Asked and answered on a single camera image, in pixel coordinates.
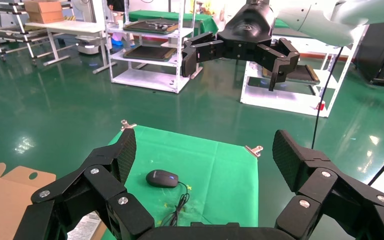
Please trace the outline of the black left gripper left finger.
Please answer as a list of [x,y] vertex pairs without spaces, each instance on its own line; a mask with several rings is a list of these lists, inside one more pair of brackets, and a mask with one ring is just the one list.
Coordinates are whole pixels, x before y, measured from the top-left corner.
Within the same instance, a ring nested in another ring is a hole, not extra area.
[[14,238],[65,240],[92,212],[118,240],[137,240],[153,229],[154,218],[125,186],[136,150],[135,131],[125,129],[115,143],[95,148],[78,169],[38,189]]

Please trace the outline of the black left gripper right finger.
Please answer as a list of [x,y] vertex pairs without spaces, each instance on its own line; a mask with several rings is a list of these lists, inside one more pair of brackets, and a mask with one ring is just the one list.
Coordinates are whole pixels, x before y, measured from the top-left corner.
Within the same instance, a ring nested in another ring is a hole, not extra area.
[[384,240],[384,193],[350,177],[321,151],[277,130],[272,156],[294,197],[275,227],[295,240],[310,238],[322,216],[357,240]]

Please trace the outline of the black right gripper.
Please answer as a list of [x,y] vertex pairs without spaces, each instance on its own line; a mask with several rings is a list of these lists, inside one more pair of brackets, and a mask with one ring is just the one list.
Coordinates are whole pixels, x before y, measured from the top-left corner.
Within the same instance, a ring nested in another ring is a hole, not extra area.
[[285,82],[287,75],[296,70],[300,58],[286,38],[271,45],[275,20],[268,0],[248,1],[217,37],[209,31],[183,43],[182,76],[193,74],[198,63],[221,57],[256,62],[271,72],[268,90],[273,92],[276,83]]

